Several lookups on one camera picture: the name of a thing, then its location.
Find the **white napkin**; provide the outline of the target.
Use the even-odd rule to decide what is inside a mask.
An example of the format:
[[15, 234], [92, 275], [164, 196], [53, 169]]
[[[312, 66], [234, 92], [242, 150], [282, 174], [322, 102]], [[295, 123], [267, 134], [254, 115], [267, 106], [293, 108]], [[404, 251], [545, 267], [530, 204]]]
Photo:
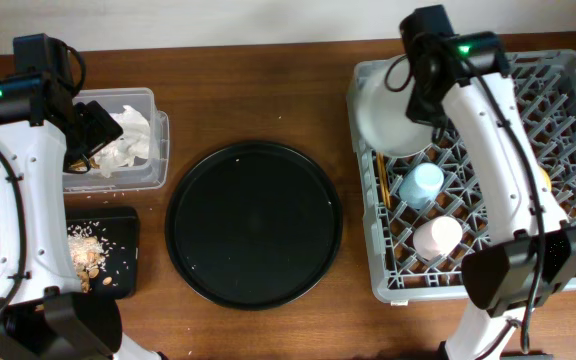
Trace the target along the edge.
[[94, 155], [101, 175], [109, 178], [121, 167], [132, 167], [135, 159], [147, 159], [150, 148], [150, 125], [146, 118], [129, 105], [110, 116], [121, 126], [123, 134]]

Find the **grey plate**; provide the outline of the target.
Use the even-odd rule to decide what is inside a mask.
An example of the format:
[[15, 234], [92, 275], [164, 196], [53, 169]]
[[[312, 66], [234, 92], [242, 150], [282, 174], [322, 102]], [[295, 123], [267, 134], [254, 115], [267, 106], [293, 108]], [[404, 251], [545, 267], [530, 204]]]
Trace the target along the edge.
[[366, 61], [355, 67], [352, 113], [361, 138], [376, 152], [407, 157], [431, 144], [432, 128], [413, 122], [406, 115], [415, 85], [413, 78], [399, 92], [409, 74], [404, 55], [388, 60]]

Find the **food scraps and rice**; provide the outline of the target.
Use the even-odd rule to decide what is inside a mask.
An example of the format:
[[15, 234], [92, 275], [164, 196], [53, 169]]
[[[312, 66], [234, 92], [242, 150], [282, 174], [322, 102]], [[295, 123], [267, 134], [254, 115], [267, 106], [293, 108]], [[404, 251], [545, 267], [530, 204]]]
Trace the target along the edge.
[[106, 230], [94, 220], [67, 226], [70, 256], [84, 293], [90, 293], [96, 283], [107, 288], [118, 286], [118, 275], [112, 276], [108, 269], [113, 243], [105, 237]]

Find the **blue cup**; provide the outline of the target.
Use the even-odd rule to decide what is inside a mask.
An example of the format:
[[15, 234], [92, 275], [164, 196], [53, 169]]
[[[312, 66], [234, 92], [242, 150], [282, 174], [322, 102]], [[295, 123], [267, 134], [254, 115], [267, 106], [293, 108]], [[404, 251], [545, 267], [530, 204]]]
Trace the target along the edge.
[[403, 179], [398, 193], [402, 201], [421, 210], [439, 195], [444, 183], [442, 170], [433, 163], [421, 163]]

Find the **yellow bowl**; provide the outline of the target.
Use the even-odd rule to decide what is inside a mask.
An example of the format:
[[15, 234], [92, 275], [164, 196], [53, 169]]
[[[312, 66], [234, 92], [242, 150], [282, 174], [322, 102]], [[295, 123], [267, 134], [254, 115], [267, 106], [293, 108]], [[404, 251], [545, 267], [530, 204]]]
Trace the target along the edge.
[[544, 179], [544, 183], [546, 185], [547, 191], [552, 192], [552, 182], [548, 172], [540, 167], [540, 173]]

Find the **pink cup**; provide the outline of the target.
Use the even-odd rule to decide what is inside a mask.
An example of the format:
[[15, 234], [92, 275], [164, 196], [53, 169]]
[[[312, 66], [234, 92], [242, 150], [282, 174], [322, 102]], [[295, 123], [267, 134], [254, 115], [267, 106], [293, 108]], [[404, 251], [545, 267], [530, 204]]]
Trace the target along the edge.
[[461, 242], [463, 230], [459, 222], [449, 216], [439, 216], [417, 228], [413, 245], [418, 255], [431, 260], [448, 255]]

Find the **brown gold snack wrapper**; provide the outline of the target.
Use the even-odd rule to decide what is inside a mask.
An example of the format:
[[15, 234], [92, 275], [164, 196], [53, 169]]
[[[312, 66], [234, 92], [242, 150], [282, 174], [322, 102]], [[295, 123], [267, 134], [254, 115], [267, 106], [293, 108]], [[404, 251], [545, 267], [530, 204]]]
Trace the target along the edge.
[[[90, 167], [92, 169], [98, 169], [99, 168], [99, 165], [95, 162], [94, 159], [90, 159], [89, 163], [90, 163]], [[78, 162], [76, 162], [70, 166], [70, 170], [76, 171], [76, 172], [85, 172], [86, 169], [87, 169], [86, 163], [82, 160], [80, 160], [80, 161], [78, 161]]]

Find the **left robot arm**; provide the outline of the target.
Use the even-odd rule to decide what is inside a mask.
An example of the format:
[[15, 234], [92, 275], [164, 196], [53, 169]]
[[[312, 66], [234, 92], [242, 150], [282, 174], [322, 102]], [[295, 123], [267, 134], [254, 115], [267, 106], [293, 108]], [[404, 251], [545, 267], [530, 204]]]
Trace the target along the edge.
[[77, 101], [74, 48], [36, 34], [13, 49], [15, 71], [0, 80], [0, 358], [150, 359], [116, 302], [83, 291], [67, 240], [63, 176], [121, 127]]

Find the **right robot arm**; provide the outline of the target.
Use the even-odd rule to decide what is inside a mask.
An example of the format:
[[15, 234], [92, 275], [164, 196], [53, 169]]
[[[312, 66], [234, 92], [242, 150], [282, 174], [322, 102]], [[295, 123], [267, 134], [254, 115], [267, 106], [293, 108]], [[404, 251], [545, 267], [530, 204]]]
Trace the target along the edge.
[[469, 303], [444, 359], [498, 359], [514, 330], [530, 350], [533, 312], [576, 275], [576, 225], [548, 190], [523, 127], [500, 38], [454, 33], [441, 5], [400, 24], [415, 80], [407, 117], [463, 141], [487, 211], [489, 247], [463, 257]]

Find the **clear plastic waste bin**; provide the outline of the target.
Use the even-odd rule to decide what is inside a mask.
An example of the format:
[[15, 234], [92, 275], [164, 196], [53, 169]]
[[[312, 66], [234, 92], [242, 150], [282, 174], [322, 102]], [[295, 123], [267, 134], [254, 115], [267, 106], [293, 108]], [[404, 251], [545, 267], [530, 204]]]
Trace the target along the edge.
[[150, 125], [150, 148], [147, 159], [135, 159], [132, 167], [121, 167], [109, 178], [99, 169], [87, 173], [63, 175], [66, 193], [94, 193], [157, 189], [166, 181], [170, 152], [169, 121], [155, 106], [154, 94], [148, 88], [83, 90], [76, 103], [98, 102], [109, 114], [121, 113], [124, 105], [140, 112]]

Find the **grey dishwasher rack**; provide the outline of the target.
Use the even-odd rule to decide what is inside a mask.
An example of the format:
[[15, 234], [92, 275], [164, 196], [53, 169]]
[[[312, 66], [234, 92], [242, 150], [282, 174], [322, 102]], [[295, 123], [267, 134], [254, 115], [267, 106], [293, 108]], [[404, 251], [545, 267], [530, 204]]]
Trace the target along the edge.
[[[547, 50], [515, 52], [508, 56], [515, 81], [516, 102], [524, 128], [541, 168], [552, 182], [552, 194], [576, 225], [576, 52]], [[487, 213], [463, 141], [446, 134], [438, 145], [404, 158], [386, 158], [384, 178], [391, 195], [382, 198], [376, 152], [351, 131], [364, 203], [363, 229], [373, 295], [383, 303], [459, 299], [466, 295], [460, 264], [464, 256], [483, 250], [491, 241]], [[415, 210], [403, 202], [398, 189], [417, 165], [441, 168], [444, 183], [432, 203]], [[455, 218], [463, 238], [451, 253], [422, 258], [412, 238], [418, 226], [438, 216]], [[576, 290], [576, 277], [567, 290]]]

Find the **black rectangular tray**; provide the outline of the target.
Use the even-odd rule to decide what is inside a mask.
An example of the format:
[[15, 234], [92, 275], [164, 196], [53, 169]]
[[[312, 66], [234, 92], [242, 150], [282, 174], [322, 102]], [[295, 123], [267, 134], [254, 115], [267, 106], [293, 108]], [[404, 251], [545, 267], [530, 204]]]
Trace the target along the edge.
[[140, 222], [136, 210], [131, 207], [69, 210], [66, 215], [67, 226], [87, 220], [100, 221], [107, 228], [105, 237], [113, 243], [108, 269], [112, 276], [118, 275], [117, 287], [96, 283], [89, 294], [114, 299], [132, 296], [137, 288], [139, 255]]

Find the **round black serving tray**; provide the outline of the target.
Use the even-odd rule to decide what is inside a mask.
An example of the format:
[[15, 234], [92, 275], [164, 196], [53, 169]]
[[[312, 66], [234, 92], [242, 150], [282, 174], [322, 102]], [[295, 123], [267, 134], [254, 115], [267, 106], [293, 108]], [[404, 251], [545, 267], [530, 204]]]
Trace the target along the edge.
[[246, 141], [194, 164], [170, 197], [170, 261], [200, 296], [246, 311], [288, 304], [315, 287], [341, 245], [343, 208], [304, 153]]

